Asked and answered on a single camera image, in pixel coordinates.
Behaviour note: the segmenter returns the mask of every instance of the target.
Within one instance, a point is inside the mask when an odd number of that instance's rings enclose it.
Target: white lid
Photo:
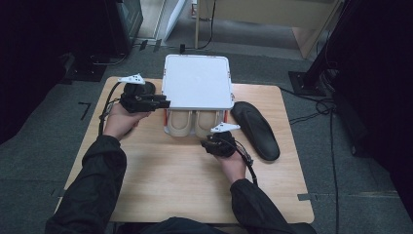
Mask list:
[[[225,57],[168,55],[162,93],[170,109],[222,110],[234,106]]]

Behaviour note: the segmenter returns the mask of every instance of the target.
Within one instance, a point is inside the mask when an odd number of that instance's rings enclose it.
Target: table top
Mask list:
[[[162,79],[145,79],[161,91]],[[81,161],[98,134],[98,116],[117,82],[108,78],[94,116],[66,182],[67,188],[81,170]],[[123,91],[121,84],[112,98]],[[232,131],[254,160],[260,188],[292,222],[313,222],[310,201],[299,201],[307,187],[288,123],[282,94],[276,86],[233,84],[235,101],[248,101],[267,119],[278,141],[281,156],[275,162],[259,158],[240,130]],[[228,115],[228,123],[237,124]],[[204,223],[238,223],[231,209],[230,183],[216,159],[207,154],[196,136],[175,137],[164,132],[164,110],[158,109],[140,121],[129,137],[121,141],[128,168],[111,221],[158,222],[182,216]],[[249,171],[246,177],[251,180]]]

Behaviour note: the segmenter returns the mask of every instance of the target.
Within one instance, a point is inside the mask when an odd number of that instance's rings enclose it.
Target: pair of shoes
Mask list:
[[[170,110],[168,114],[169,134],[174,137],[185,137],[191,133],[193,122],[193,111]],[[219,123],[219,111],[198,110],[195,112],[194,130],[195,135],[207,138],[210,129]]]
[[[231,114],[261,158],[275,161],[280,157],[273,130],[255,106],[246,101],[237,101]]]

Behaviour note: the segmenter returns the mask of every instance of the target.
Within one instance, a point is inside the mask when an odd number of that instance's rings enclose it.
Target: black sleeve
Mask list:
[[[232,208],[249,234],[294,233],[270,198],[248,179],[231,185]]]
[[[127,157],[112,136],[99,136],[82,160],[45,233],[104,233],[122,187]]]

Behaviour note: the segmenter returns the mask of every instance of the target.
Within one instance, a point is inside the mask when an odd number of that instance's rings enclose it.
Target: person's left hand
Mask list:
[[[112,106],[103,134],[121,140],[123,136],[136,127],[139,120],[148,117],[151,112],[129,113],[120,103]]]

